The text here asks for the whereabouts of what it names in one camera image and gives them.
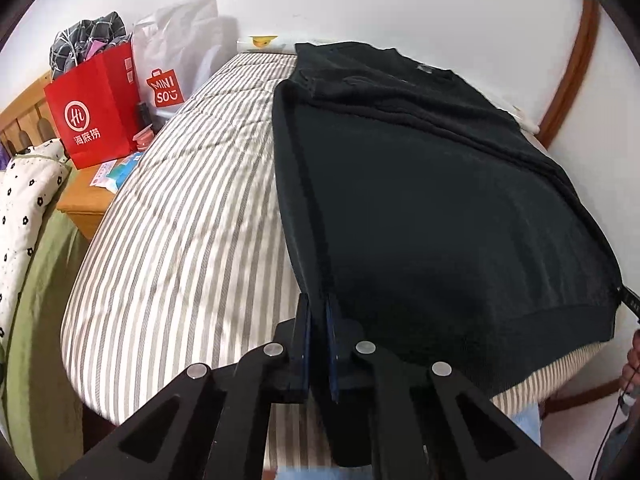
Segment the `person right hand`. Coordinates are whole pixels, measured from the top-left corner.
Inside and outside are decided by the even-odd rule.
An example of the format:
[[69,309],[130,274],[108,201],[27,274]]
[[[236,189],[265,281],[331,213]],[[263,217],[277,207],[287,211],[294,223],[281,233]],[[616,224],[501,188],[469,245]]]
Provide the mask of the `person right hand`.
[[633,388],[640,385],[639,370],[640,330],[636,330],[632,337],[631,348],[627,353],[627,362],[622,369],[622,374],[620,374],[620,390],[624,393],[631,393]]

